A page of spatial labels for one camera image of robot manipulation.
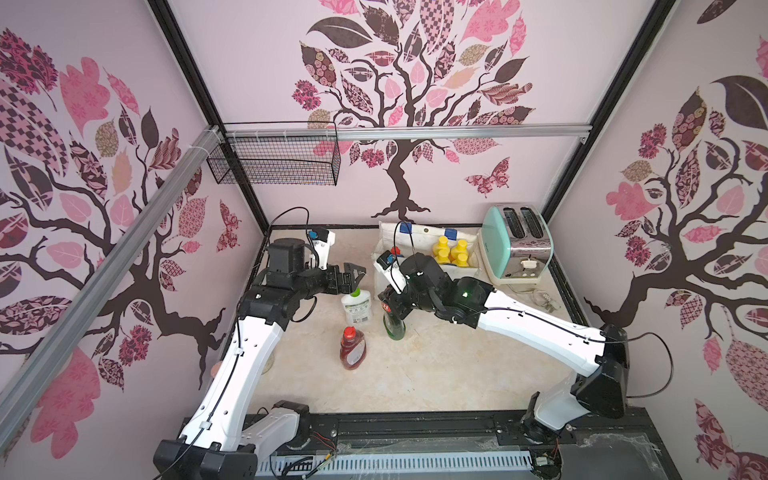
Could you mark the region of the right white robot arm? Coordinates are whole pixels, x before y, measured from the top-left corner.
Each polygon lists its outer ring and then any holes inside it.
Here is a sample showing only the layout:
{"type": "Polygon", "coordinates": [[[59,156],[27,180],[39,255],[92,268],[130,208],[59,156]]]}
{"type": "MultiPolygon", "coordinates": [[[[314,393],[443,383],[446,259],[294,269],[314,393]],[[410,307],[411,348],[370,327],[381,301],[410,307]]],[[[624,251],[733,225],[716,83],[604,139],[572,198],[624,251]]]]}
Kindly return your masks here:
{"type": "Polygon", "coordinates": [[[629,353],[622,328],[564,321],[477,278],[453,279],[422,253],[399,259],[384,252],[374,265],[388,283],[378,297],[390,317],[404,321],[414,310],[429,312],[451,324],[519,341],[570,368],[565,380],[531,396],[520,421],[529,442],[554,439],[587,414],[608,419],[625,415],[629,353]]]}

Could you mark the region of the orange soap bottle yellow cap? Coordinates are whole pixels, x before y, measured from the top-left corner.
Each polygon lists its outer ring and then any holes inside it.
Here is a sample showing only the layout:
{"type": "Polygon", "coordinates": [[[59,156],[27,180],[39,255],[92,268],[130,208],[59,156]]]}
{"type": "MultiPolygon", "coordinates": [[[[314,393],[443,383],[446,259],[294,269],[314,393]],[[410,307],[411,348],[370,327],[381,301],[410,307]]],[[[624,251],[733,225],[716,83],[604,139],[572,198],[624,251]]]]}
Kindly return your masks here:
{"type": "Polygon", "coordinates": [[[440,236],[432,248],[433,257],[438,264],[451,264],[451,247],[446,236],[440,236]]]}
{"type": "Polygon", "coordinates": [[[468,242],[464,239],[457,241],[457,244],[450,251],[451,263],[459,268],[469,267],[468,242]]]}

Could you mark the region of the aluminium rail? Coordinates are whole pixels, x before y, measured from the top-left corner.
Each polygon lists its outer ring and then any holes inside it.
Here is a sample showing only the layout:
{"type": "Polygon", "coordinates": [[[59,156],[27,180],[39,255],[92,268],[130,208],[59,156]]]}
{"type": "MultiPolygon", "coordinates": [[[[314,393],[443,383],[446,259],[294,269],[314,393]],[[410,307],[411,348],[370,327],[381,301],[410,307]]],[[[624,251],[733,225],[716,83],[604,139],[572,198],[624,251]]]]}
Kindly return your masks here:
{"type": "Polygon", "coordinates": [[[179,164],[153,195],[135,222],[107,255],[104,264],[78,292],[61,319],[1,393],[1,446],[6,447],[34,410],[64,362],[110,299],[142,248],[158,229],[196,170],[222,140],[221,128],[209,125],[189,145],[179,164]]]}
{"type": "Polygon", "coordinates": [[[314,139],[338,141],[429,140],[459,138],[529,138],[589,136],[588,124],[470,125],[441,127],[322,128],[322,129],[239,129],[226,134],[227,139],[314,139]]]}

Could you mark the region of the white bottle green cap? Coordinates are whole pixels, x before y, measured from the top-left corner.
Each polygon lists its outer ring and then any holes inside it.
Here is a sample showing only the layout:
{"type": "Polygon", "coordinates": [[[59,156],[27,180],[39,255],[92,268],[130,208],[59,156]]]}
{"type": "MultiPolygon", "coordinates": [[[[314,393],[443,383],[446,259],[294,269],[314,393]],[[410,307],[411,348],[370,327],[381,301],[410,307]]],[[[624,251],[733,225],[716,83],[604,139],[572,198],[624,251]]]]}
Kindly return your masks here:
{"type": "Polygon", "coordinates": [[[341,298],[346,322],[349,326],[357,327],[373,319],[371,293],[357,288],[341,298]]]}

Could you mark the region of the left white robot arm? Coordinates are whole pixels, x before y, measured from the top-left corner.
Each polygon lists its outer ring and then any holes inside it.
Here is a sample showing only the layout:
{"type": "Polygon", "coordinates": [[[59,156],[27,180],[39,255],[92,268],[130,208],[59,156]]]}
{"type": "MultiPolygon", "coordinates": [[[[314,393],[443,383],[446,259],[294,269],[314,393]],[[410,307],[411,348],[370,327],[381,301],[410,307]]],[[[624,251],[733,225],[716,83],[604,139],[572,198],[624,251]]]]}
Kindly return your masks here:
{"type": "Polygon", "coordinates": [[[318,228],[307,239],[281,238],[268,247],[267,266],[241,297],[226,354],[204,399],[179,436],[158,445],[160,479],[252,479],[261,461],[309,436],[309,409],[276,403],[250,427],[244,422],[269,357],[302,301],[353,293],[364,267],[331,265],[334,232],[318,228]]]}

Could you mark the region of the aluminium rail back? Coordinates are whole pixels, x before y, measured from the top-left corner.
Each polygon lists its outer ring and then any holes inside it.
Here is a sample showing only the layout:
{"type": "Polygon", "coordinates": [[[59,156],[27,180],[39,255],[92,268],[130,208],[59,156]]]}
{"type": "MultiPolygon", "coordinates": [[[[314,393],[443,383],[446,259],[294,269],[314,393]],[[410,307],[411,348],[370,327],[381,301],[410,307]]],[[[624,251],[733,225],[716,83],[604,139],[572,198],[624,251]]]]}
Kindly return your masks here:
{"type": "Polygon", "coordinates": [[[322,129],[239,129],[226,134],[227,139],[314,139],[338,141],[429,140],[459,138],[529,138],[589,136],[588,124],[470,125],[441,127],[322,128],[322,129]]]}

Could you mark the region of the dark red soap bottle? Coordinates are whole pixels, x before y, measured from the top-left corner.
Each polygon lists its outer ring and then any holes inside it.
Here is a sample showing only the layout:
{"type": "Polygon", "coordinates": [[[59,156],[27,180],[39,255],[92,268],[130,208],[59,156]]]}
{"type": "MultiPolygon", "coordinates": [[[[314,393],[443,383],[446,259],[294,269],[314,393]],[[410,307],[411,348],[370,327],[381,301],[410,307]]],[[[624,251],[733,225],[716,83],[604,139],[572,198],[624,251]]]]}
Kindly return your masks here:
{"type": "Polygon", "coordinates": [[[340,361],[347,370],[354,370],[364,361],[367,353],[366,339],[362,331],[348,326],[340,341],[340,361]]]}

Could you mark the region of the aluminium rail left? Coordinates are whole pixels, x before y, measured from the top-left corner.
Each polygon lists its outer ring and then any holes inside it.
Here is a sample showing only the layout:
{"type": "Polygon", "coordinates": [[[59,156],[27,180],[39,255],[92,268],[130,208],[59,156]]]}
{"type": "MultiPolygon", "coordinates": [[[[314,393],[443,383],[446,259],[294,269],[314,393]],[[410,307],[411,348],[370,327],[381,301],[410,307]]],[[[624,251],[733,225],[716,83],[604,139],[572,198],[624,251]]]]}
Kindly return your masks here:
{"type": "Polygon", "coordinates": [[[64,362],[110,299],[142,248],[158,229],[196,170],[222,140],[221,128],[209,125],[189,145],[179,164],[153,195],[135,222],[107,255],[104,264],[78,292],[61,319],[1,393],[1,446],[6,447],[34,410],[64,362]]]}

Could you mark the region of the mint green toaster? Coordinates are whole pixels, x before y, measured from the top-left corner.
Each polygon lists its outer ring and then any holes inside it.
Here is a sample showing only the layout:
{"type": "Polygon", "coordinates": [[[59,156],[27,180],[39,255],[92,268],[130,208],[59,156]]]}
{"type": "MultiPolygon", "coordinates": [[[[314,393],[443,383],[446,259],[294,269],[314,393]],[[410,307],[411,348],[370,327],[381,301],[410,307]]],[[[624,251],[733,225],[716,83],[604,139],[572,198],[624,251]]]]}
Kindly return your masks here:
{"type": "Polygon", "coordinates": [[[554,245],[540,213],[531,205],[492,205],[479,231],[480,253],[495,285],[537,284],[554,245]]]}

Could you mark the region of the dark green soap bottle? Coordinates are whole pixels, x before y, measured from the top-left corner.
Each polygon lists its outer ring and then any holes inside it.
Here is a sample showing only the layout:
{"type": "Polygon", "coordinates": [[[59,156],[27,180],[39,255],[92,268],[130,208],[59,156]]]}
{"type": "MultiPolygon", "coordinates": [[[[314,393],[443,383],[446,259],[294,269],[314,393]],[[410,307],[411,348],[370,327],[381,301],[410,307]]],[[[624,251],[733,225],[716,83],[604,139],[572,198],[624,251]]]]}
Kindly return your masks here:
{"type": "Polygon", "coordinates": [[[402,340],[406,332],[404,321],[396,315],[395,311],[386,302],[382,302],[382,310],[384,312],[383,324],[388,336],[392,340],[402,340]]]}

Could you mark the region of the black corner frame post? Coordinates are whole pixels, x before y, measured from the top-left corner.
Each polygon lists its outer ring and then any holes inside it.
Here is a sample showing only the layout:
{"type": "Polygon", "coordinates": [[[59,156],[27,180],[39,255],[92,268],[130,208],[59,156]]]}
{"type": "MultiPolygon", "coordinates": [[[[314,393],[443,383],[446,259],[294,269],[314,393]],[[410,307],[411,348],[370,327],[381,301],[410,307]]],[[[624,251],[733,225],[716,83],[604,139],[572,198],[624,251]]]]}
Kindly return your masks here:
{"type": "Polygon", "coordinates": [[[178,64],[204,119],[208,125],[218,128],[222,136],[220,146],[224,153],[224,159],[227,161],[229,168],[233,171],[236,184],[239,186],[261,233],[266,235],[270,229],[270,222],[265,215],[264,209],[262,208],[253,187],[246,179],[245,170],[243,169],[240,158],[231,148],[229,141],[226,139],[228,131],[184,37],[170,2],[166,0],[148,0],[147,4],[174,55],[176,63],[178,64]]]}

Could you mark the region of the white canvas Doraemon shopping bag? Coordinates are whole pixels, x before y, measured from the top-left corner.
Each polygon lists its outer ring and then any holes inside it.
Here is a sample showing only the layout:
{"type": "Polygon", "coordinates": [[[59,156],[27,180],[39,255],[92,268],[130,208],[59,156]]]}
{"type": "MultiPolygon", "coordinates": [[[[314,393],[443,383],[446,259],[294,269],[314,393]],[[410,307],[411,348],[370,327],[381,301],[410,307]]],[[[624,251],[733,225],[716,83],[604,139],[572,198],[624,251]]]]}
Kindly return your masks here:
{"type": "Polygon", "coordinates": [[[460,240],[467,242],[468,265],[466,267],[454,264],[442,265],[452,279],[463,276],[475,276],[480,270],[480,257],[477,251],[477,235],[471,232],[453,228],[441,228],[407,222],[380,222],[378,224],[379,240],[376,244],[371,259],[376,263],[377,258],[385,251],[393,247],[399,249],[398,259],[404,260],[413,253],[422,253],[434,257],[434,250],[441,237],[447,238],[450,249],[455,247],[460,240]]]}

